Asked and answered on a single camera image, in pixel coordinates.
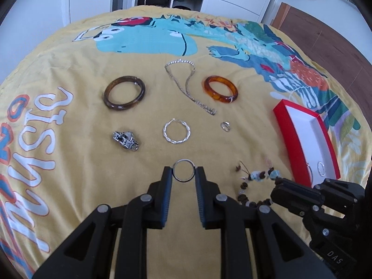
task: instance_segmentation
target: amber bangle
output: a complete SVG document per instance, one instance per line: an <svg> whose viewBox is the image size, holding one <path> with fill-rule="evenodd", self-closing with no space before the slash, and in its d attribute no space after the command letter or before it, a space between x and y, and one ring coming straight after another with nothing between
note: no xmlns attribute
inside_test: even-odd
<svg viewBox="0 0 372 279"><path fill-rule="evenodd" d="M222 94L219 94L218 92L214 91L209 84L210 82L219 82L226 85L230 89L232 96L223 96ZM238 89L232 82L230 82L226 78L223 78L222 76L213 75L207 78L204 81L204 90L211 98L223 103L231 103L238 98Z"/></svg>
<svg viewBox="0 0 372 279"><path fill-rule="evenodd" d="M117 84L124 83L124 82L132 82L135 85L138 85L141 87L141 91L139 95L132 101L126 104L114 104L110 102L109 100L109 94ZM143 97L145 96L146 87L143 81L135 76L122 76L120 78L117 78L116 80L113 80L106 88L105 93L103 94L103 101L105 102L105 105L109 107L110 109L114 110L127 110L129 108L134 107L136 104L138 104L140 101L142 101Z"/></svg>

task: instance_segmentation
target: yellow bedsheet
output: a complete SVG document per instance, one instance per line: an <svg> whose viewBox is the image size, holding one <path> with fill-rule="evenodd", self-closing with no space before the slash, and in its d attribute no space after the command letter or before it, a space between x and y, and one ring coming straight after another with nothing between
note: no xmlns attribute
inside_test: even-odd
<svg viewBox="0 0 372 279"><path fill-rule="evenodd" d="M215 108L215 116L168 76L165 64L179 58L195 63L190 93ZM171 70L184 85L190 67ZM146 95L130 110L109 110L103 92L123 75L142 79ZM210 75L231 80L238 99L223 104L207 96L201 83ZM272 111L282 98L321 114L343 180L364 186L371 170L372 133L358 105L286 35L253 22L156 7L107 13L49 37L0 93L0 245L25 278L99 204L127 204L178 159L204 166L208 180L234 198L242 176L235 172L238 160L250 171L267 171L269 159L290 179ZM134 96L131 85L113 91L116 100ZM163 137L173 118L190 126L185 143ZM229 133L220 127L225 121ZM139 150L120 147L115 130L133 131ZM184 137L177 124L169 133ZM266 199L273 187L271 180L250 182L247 196ZM300 217L273 209L308 240ZM147 248L149 279L219 277L219 232L202 228L193 182L174 181L166 227L148 232Z"/></svg>

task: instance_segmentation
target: necklace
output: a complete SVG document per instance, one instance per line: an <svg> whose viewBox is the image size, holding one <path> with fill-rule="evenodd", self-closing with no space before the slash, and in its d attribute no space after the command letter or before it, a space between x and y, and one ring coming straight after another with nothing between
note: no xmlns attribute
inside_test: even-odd
<svg viewBox="0 0 372 279"><path fill-rule="evenodd" d="M187 63L189 65L191 65L192 67L192 71L191 71L191 74L189 75L189 77L186 79L186 83L185 83L185 90L181 87L180 83L177 81L177 79L173 76L173 74L171 73L170 69L168 68L170 65L172 64L176 64L176 63ZM176 61L171 61L169 62L167 65L165 65L165 70L167 71L168 75L175 81L175 83L177 84L179 90L181 90L181 92L186 95L190 100L192 100L195 104L197 104L199 107L202 107L205 111L207 111L209 114L211 115L215 115L216 114L216 110L215 109L212 109L212 108L209 108L207 105L204 105L202 102L194 99L191 94L189 93L189 81L190 81L190 78L194 75L195 73L195 64L191 61L187 61L187 60L181 60L181 59L178 59Z"/></svg>

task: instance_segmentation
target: orange bracelet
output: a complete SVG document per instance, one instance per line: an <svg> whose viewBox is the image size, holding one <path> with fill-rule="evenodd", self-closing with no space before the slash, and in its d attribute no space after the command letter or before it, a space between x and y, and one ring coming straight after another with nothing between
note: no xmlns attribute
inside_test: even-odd
<svg viewBox="0 0 372 279"><path fill-rule="evenodd" d="M223 96L222 94L217 93L210 86L210 82L219 82L226 85L230 89L232 96ZM204 90L211 98L223 103L231 103L238 98L238 89L235 87L235 85L228 79L218 75L212 75L204 81Z"/></svg>

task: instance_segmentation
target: metal bolt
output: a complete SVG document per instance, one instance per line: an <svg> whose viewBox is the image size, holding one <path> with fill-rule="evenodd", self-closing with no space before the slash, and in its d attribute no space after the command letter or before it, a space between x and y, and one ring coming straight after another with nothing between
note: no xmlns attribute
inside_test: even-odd
<svg viewBox="0 0 372 279"><path fill-rule="evenodd" d="M267 213L270 212L271 209L267 205L260 205L260 207L258 208L258 210L260 210L261 213L267 214Z"/></svg>
<svg viewBox="0 0 372 279"><path fill-rule="evenodd" d="M97 211L100 212L100 213L106 213L108 210L109 210L108 205L100 205L97 208Z"/></svg>
<svg viewBox="0 0 372 279"><path fill-rule="evenodd" d="M227 200L227 196L225 194L217 194L216 195L216 199L218 201L226 201Z"/></svg>
<svg viewBox="0 0 372 279"><path fill-rule="evenodd" d="M140 198L143 202L149 202L151 199L153 199L150 194L142 194Z"/></svg>

